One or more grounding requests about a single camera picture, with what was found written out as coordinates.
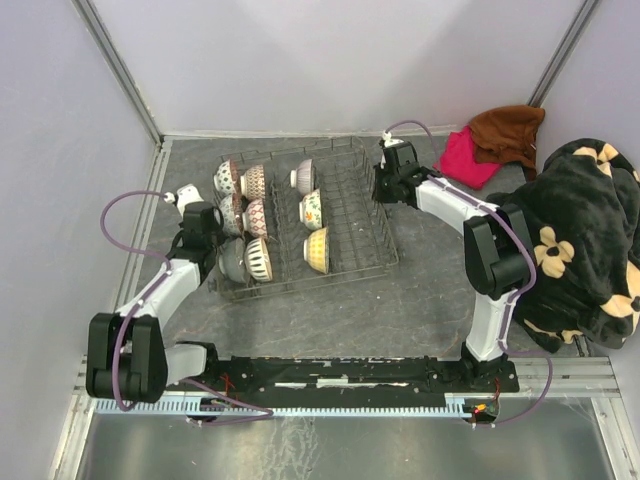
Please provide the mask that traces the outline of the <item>grey wire dish rack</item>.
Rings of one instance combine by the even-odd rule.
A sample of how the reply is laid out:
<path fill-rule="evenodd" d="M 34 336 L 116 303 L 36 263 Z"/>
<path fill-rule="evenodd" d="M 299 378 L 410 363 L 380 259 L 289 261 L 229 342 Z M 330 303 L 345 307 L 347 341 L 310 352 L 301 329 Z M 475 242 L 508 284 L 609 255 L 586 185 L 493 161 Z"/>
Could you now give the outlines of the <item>grey wire dish rack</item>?
<path fill-rule="evenodd" d="M 273 279 L 235 283 L 220 270 L 209 277 L 210 291 L 230 301 L 252 300 L 384 276 L 398 254 L 383 206 L 372 199 L 374 170 L 356 137 L 318 140 L 271 152 L 229 155 L 240 172 L 262 166 L 266 176 L 265 214 Z M 321 194 L 322 220 L 328 229 L 328 271 L 312 269 L 303 258 L 310 235 L 298 218 L 303 196 L 289 184 L 289 173 L 309 160 Z"/>

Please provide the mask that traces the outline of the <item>orange green leaf bowl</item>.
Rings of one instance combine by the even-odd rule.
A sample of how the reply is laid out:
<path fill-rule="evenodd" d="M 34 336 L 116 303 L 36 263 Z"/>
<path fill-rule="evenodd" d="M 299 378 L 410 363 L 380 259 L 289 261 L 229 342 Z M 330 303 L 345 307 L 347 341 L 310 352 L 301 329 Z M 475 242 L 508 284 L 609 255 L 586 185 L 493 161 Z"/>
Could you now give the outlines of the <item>orange green leaf bowl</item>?
<path fill-rule="evenodd" d="M 311 231 L 323 227 L 321 192 L 319 189 L 308 193 L 299 203 L 299 220 Z"/>

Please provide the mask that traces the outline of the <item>yellow dotted bowl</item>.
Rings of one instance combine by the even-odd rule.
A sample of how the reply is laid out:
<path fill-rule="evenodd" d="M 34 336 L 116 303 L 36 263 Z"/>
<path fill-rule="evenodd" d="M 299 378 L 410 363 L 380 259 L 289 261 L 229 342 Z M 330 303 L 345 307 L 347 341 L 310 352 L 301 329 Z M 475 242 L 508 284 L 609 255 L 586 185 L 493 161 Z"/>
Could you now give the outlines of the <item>yellow dotted bowl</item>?
<path fill-rule="evenodd" d="M 329 229 L 327 227 L 313 231 L 303 243 L 303 258 L 307 264 L 322 274 L 329 272 Z"/>

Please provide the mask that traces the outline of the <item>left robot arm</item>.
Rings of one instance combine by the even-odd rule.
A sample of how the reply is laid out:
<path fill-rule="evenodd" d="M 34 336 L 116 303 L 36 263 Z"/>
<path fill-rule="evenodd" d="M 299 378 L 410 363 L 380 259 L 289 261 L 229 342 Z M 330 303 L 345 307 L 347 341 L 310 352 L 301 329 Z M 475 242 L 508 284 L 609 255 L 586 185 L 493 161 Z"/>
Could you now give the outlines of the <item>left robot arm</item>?
<path fill-rule="evenodd" d="M 221 378 L 212 343 L 165 345 L 162 334 L 182 302 L 207 279 L 216 264 L 220 210 L 209 202 L 186 205 L 181 230 L 163 264 L 136 297 L 113 313 L 98 313 L 89 324 L 86 390 L 114 399 L 123 410 L 154 403 L 165 388 L 187 378 L 209 390 Z"/>

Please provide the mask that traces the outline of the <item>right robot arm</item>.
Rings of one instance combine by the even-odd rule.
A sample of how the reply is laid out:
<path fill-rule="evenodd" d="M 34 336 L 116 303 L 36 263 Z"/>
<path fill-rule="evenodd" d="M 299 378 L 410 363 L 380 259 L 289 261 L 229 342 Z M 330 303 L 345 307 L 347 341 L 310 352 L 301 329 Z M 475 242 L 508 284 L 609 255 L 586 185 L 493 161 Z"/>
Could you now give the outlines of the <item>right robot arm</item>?
<path fill-rule="evenodd" d="M 535 283 L 532 242 L 517 206 L 499 207 L 453 186 L 422 166 L 413 144 L 382 139 L 373 199 L 403 203 L 430 214 L 462 235 L 464 267 L 475 290 L 472 326 L 457 361 L 438 361 L 444 384 L 481 391 L 512 372 L 507 336 L 519 297 Z"/>

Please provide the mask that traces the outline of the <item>grey speckled bowl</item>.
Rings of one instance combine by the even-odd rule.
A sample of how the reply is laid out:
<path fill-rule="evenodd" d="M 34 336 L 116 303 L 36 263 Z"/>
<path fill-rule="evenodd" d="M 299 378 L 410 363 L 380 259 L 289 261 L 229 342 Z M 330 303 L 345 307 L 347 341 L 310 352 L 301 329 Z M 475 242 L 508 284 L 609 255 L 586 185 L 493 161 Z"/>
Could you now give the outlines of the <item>grey speckled bowl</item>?
<path fill-rule="evenodd" d="M 240 284 L 248 282 L 244 252 L 244 240 L 241 238 L 230 239 L 221 247 L 219 268 L 221 273 L 232 282 Z"/>

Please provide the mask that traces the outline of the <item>green diamond pattern bowl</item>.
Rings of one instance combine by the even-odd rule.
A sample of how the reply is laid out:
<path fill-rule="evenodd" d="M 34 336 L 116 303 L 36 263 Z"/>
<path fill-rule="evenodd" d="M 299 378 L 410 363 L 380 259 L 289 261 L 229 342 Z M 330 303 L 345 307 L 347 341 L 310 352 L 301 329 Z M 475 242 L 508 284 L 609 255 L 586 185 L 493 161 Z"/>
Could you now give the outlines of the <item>green diamond pattern bowl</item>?
<path fill-rule="evenodd" d="M 240 193 L 240 175 L 235 162 L 231 159 L 223 161 L 213 176 L 215 189 L 223 194 L 229 195 Z"/>

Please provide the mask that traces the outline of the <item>red lattice pattern bowl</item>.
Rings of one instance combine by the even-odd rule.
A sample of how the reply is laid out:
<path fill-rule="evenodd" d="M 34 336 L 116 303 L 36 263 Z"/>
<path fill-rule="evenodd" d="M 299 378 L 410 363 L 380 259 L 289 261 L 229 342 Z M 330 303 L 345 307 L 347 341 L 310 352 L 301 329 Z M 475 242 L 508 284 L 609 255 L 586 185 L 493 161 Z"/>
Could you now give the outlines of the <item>red lattice pattern bowl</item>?
<path fill-rule="evenodd" d="M 242 214 L 244 230 L 255 238 L 267 238 L 264 202 L 262 199 L 252 200 Z"/>

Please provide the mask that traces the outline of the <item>black striped white bowl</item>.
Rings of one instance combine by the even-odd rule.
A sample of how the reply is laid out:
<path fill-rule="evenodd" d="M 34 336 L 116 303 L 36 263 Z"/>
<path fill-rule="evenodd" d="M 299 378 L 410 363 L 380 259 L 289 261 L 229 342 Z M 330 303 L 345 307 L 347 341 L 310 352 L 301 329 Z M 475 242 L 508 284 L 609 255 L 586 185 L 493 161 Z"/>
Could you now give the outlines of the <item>black striped white bowl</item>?
<path fill-rule="evenodd" d="M 273 280 L 271 260 L 264 238 L 251 240 L 244 253 L 244 262 L 250 276 L 258 282 Z"/>

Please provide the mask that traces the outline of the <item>pink cloth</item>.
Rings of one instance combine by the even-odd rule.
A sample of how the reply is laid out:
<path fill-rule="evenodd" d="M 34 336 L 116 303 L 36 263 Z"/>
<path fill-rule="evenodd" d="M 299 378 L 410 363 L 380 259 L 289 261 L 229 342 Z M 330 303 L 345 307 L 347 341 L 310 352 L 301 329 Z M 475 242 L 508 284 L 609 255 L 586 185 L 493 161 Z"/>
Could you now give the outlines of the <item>pink cloth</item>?
<path fill-rule="evenodd" d="M 497 163 L 479 163 L 475 159 L 475 144 L 471 129 L 465 126 L 459 132 L 452 132 L 445 150 L 436 162 L 436 169 L 444 176 L 480 190 L 502 168 Z"/>

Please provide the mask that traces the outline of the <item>multicolour scale pattern bowl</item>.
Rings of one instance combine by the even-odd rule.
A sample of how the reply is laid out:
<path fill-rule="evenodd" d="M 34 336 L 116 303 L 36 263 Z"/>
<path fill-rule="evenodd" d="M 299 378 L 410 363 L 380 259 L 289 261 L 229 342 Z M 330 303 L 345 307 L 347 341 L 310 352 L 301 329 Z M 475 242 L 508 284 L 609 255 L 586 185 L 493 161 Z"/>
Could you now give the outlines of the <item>multicolour scale pattern bowl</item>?
<path fill-rule="evenodd" d="M 249 168 L 240 177 L 241 194 L 249 201 L 263 200 L 266 197 L 264 167 L 256 165 Z"/>

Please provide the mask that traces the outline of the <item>purple striped white bowl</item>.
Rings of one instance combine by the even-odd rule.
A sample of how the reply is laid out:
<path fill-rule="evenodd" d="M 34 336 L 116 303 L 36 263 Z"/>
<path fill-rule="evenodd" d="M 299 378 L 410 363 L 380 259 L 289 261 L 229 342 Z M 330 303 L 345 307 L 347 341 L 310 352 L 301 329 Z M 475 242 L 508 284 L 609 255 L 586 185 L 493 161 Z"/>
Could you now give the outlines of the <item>purple striped white bowl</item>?
<path fill-rule="evenodd" d="M 301 195 L 307 195 L 315 190 L 315 171 L 312 159 L 303 160 L 290 172 L 290 186 Z"/>

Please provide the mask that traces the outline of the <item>brown cloth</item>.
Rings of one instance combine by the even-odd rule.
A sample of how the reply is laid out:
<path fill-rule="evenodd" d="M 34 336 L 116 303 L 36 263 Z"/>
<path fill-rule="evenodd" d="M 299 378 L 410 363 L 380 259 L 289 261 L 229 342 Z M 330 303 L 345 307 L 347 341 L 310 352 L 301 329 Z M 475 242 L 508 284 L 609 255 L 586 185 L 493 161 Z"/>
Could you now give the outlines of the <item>brown cloth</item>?
<path fill-rule="evenodd" d="M 545 110 L 528 105 L 498 107 L 475 116 L 468 124 L 476 162 L 518 163 L 527 181 L 537 176 L 536 137 Z"/>

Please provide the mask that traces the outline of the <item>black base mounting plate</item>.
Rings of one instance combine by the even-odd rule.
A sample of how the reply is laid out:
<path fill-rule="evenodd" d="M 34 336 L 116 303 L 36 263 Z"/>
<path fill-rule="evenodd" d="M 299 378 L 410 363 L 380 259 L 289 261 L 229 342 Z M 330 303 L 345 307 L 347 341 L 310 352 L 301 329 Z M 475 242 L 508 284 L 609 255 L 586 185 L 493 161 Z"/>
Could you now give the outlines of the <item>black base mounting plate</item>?
<path fill-rule="evenodd" d="M 198 381 L 268 408 L 443 407 L 447 394 L 516 393 L 515 365 L 476 373 L 468 360 L 432 357 L 219 360 Z"/>

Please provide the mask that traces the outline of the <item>black floral blanket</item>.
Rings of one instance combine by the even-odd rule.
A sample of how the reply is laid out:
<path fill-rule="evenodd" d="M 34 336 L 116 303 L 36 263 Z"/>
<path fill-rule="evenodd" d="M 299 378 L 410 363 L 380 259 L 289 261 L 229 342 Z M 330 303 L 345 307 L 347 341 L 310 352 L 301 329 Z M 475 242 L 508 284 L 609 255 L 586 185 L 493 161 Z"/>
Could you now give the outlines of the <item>black floral blanket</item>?
<path fill-rule="evenodd" d="M 513 317 L 544 350 L 577 337 L 620 349 L 639 325 L 639 173 L 611 144 L 571 141 L 535 180 L 488 201 L 521 208 L 536 283 Z"/>

